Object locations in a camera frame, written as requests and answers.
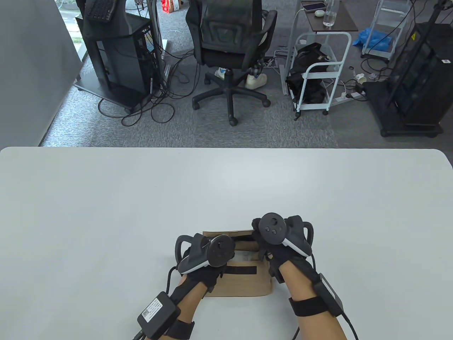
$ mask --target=floor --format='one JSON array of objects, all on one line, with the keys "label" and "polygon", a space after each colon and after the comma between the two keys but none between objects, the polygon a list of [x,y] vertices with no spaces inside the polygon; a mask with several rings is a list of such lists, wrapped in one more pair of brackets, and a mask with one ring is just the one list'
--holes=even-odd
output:
[{"label": "floor", "polygon": [[[376,0],[364,0],[357,5],[354,0],[343,0],[354,18],[359,30],[368,27],[374,14]],[[426,9],[417,18],[425,21],[434,0],[427,0]],[[424,1],[416,2],[416,13],[423,8]],[[263,8],[277,9],[278,23],[273,39],[273,48],[286,45],[289,28],[294,17],[294,0],[282,0],[272,4],[263,0]],[[172,53],[192,48],[192,40],[185,25],[185,9],[171,14],[159,10],[162,36],[171,41]],[[442,13],[439,20],[447,13]],[[453,19],[449,16],[445,22]],[[300,29],[306,29],[301,16]],[[336,53],[342,52],[343,44],[334,43]],[[346,65],[360,70],[360,50],[352,47]],[[186,74],[190,84],[180,84],[175,78],[172,89],[175,93],[188,93],[193,85],[195,60],[188,58],[180,71]],[[380,61],[371,61],[374,67],[382,67]],[[91,70],[87,60],[81,72],[83,77]],[[202,68],[204,72],[214,69]],[[445,133],[437,138],[427,137],[388,137],[379,134],[378,126],[366,102],[349,102],[333,107],[328,116],[319,111],[305,112],[298,121],[293,121],[294,113],[290,98],[281,92],[280,78],[274,69],[266,69],[268,83],[260,89],[272,101],[269,108],[253,98],[235,97],[235,114],[240,123],[236,127],[228,125],[226,100],[223,97],[207,99],[200,103],[201,109],[193,111],[190,97],[170,101],[175,108],[173,119],[167,124],[155,123],[149,111],[132,127],[123,127],[119,120],[99,114],[99,99],[87,92],[71,89],[57,114],[43,146],[115,146],[115,147],[340,147],[340,148],[435,148],[443,151],[453,163],[453,112],[447,113],[441,122]],[[342,78],[351,78],[349,71],[343,71]],[[205,85],[200,78],[194,94],[204,92],[213,85]],[[119,107],[102,103],[102,110],[110,115],[123,115]],[[156,120],[169,117],[170,107],[160,106],[153,110]]]}]

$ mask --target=forearm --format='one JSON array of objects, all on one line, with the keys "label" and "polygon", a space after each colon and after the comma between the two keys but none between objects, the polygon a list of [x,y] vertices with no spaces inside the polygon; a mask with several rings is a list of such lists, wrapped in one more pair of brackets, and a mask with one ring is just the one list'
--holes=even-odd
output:
[{"label": "forearm", "polygon": [[[185,279],[186,276],[184,275],[179,284],[182,284]],[[178,304],[178,307],[181,310],[181,314],[179,314],[178,320],[185,323],[192,322],[198,304],[206,293],[206,290],[206,286],[202,282],[200,282],[183,298],[183,300]],[[173,340],[166,335],[161,336],[160,339]]]},{"label": "forearm", "polygon": [[[307,300],[317,296],[311,281],[292,262],[287,261],[282,264],[280,272],[294,301]],[[298,320],[304,340],[347,340],[340,323],[328,311],[298,317]]]}]

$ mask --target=sneaker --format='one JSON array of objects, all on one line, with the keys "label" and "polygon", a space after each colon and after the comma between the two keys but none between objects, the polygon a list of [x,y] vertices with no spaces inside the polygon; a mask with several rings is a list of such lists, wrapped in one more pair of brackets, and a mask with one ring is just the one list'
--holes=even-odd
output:
[{"label": "sneaker", "polygon": [[248,75],[247,76],[247,81],[246,81],[246,88],[249,90],[255,90],[261,86],[266,85],[267,83],[267,76],[262,73],[258,76],[258,78],[255,78],[255,76]]},{"label": "sneaker", "polygon": [[214,75],[215,75],[217,78],[220,78],[220,79],[222,79],[222,80],[225,80],[225,72],[226,72],[226,71],[227,71],[226,69],[220,68],[220,67],[219,67],[219,68],[216,70],[216,72],[214,73]]}]

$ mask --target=chair base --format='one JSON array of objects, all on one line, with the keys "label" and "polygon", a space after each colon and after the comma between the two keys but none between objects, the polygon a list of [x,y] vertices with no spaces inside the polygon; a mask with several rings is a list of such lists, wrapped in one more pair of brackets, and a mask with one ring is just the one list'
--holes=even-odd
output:
[{"label": "chair base", "polygon": [[225,80],[222,80],[216,77],[212,73],[206,73],[204,76],[204,83],[209,85],[211,81],[215,82],[219,88],[215,88],[213,90],[206,91],[201,93],[197,96],[192,98],[192,108],[194,110],[198,110],[200,108],[200,104],[198,103],[200,100],[212,97],[212,96],[219,96],[221,94],[226,95],[226,105],[228,108],[228,121],[230,122],[231,126],[237,125],[237,119],[234,117],[234,110],[233,110],[233,94],[243,94],[246,96],[254,97],[263,103],[264,107],[270,106],[270,100],[267,99],[265,94],[259,93],[257,91],[249,90],[248,88],[239,87],[238,85],[245,81],[247,78],[248,73],[241,75],[238,79],[233,78],[233,71],[226,70],[225,72]]}]

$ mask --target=blue plastic bag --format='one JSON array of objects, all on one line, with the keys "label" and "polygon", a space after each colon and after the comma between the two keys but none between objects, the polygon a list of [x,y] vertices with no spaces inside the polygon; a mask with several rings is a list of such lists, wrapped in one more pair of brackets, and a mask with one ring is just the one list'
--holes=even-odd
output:
[{"label": "blue plastic bag", "polygon": [[[352,44],[354,46],[363,46],[366,44],[366,40],[370,35],[371,28],[367,28],[359,33],[359,37],[355,40]],[[371,36],[370,43],[368,44],[368,48],[375,49],[376,51],[387,52],[390,48],[390,44],[392,42],[392,37],[386,37],[385,33],[379,32],[374,30],[373,35]]]}]

